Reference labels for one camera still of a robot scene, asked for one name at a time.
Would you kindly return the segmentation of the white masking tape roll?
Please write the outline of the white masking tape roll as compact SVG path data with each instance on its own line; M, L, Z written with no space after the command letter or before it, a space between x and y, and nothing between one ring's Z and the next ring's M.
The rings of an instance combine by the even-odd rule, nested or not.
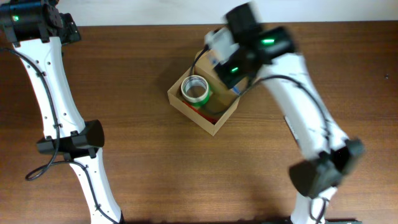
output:
M182 95L193 106L204 105L210 98L210 86L201 76L190 75L180 86Z

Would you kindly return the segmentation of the brown cardboard box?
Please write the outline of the brown cardboard box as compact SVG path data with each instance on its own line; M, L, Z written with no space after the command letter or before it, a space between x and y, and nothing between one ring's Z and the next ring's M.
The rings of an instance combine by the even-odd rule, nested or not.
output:
M167 91L169 103L212 136L236 110L249 86L245 78L228 88L215 71L220 60L237 48L227 28L207 33L204 49Z

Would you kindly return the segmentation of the green tape roll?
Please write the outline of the green tape roll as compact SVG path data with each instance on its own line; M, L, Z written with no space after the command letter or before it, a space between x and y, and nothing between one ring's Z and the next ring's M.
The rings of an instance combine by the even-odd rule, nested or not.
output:
M192 100L187 100L188 103L198 108L205 105L213 94L210 86L203 87L200 85L191 86L185 93L192 98Z

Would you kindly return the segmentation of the orange utility knife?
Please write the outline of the orange utility knife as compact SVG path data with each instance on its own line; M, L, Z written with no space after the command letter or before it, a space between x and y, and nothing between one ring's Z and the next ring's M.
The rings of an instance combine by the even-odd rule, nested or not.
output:
M181 103L185 104L185 109L181 110L181 112L194 122L196 122L199 117L202 117L203 119L207 120L212 125L215 125L219 121L219 119L213 116L202 113L199 109L195 108L187 101L183 100L181 101Z

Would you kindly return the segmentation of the blue ballpoint pen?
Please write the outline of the blue ballpoint pen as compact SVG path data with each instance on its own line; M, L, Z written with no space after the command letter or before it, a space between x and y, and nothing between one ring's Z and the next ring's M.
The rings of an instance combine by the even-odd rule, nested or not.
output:
M208 60L213 66L213 70L217 74L221 82L227 87L232 89L241 80L241 63L234 57L229 58L225 63L216 57L214 51L208 54Z

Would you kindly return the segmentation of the grey black permanent marker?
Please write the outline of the grey black permanent marker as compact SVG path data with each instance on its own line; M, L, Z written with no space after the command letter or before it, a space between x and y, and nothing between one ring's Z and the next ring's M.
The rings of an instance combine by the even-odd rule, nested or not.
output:
M299 136L297 135L297 133L292 125L292 122L290 121L290 119L287 116L284 116L284 120L285 120L287 126L289 127L290 132L291 132L293 138L295 139L296 144L299 146L300 145L299 144Z

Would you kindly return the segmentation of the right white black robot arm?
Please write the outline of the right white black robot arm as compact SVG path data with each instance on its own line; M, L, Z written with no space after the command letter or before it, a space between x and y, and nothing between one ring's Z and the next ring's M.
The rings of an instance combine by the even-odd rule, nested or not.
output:
M225 20L205 38L216 74L228 88L241 80L249 87L265 86L303 155L289 168L297 197L288 222L325 223L330 200L363 156L364 145L334 121L285 27L263 28L247 3L230 10Z

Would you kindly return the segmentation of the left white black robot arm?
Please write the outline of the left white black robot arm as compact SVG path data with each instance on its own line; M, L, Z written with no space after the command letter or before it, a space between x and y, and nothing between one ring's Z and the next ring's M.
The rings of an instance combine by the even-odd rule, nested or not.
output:
M97 119L83 120L63 66L62 47L80 41L81 35L72 15L59 12L57 4L46 0L1 3L1 30L12 44L1 51L20 58L26 69L44 129L37 149L52 156L25 179L36 180L51 167L68 164L80 182L91 222L124 223L104 169L102 124Z

